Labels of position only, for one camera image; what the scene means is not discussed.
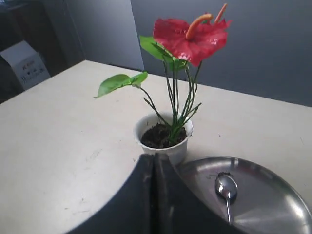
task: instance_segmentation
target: potted plant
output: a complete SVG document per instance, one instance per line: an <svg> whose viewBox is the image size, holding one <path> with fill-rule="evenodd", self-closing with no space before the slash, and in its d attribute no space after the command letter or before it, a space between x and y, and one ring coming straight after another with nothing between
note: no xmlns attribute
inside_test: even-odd
<svg viewBox="0 0 312 234"><path fill-rule="evenodd" d="M115 75L99 86L96 98L125 86L136 87L145 94L143 99L154 113L142 118L134 130L135 139L145 153L165 153L173 164L185 159L187 142L193 132L191 117L201 105L194 105L199 70L203 60L224 47L227 41L228 34L225 30L230 23L220 20L226 7L226 4L222 7L214 23L211 23L211 14L199 16L191 25L181 19L158 19L153 37L140 36L141 47L163 64L172 108L170 112L159 112L152 97L141 86L148 76L147 72L134 77ZM190 64L197 67L194 75L191 75ZM182 70L186 73L189 85L183 104L178 88L178 75Z"/></svg>

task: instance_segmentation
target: red flower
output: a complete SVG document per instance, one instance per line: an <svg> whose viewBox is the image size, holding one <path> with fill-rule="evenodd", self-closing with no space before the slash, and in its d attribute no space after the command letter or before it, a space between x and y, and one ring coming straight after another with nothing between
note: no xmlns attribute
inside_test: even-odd
<svg viewBox="0 0 312 234"><path fill-rule="evenodd" d="M197 18L191 26L181 19L158 19L154 26L154 39L173 56L198 66L208 56L225 46L230 22L218 22L226 5L222 8L213 25L200 24L212 18L205 14Z"/></svg>

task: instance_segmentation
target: red spathe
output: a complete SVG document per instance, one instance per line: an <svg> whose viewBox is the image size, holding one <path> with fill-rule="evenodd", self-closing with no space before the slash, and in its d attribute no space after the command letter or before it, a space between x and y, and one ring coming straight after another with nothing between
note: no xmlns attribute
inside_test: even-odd
<svg viewBox="0 0 312 234"><path fill-rule="evenodd" d="M185 38L189 24L181 19L158 19L154 26L154 39L173 56L187 60L197 67L201 61L225 46L231 22L200 24L191 40Z"/></svg>

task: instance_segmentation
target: stainless steel plate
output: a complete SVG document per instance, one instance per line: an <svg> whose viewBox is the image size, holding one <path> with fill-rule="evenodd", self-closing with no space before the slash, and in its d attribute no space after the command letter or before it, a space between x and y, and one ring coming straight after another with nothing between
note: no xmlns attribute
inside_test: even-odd
<svg viewBox="0 0 312 234"><path fill-rule="evenodd" d="M215 193L215 179L229 172L238 185L233 224L250 234L312 234L312 215L300 195L270 170L239 158L210 157L182 164L187 186L226 219L226 203Z"/></svg>

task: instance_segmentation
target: gray wall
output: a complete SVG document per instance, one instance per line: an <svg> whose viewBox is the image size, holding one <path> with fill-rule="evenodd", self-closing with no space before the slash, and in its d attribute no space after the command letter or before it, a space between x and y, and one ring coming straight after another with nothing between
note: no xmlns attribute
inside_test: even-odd
<svg viewBox="0 0 312 234"><path fill-rule="evenodd" d="M192 22L224 1L132 0L139 35L152 35L155 20ZM237 0L227 46L205 60L199 82L228 90L312 106L311 0ZM145 69L163 75L161 63L142 51Z"/></svg>
<svg viewBox="0 0 312 234"><path fill-rule="evenodd" d="M85 59L143 70L130 0L66 0Z"/></svg>

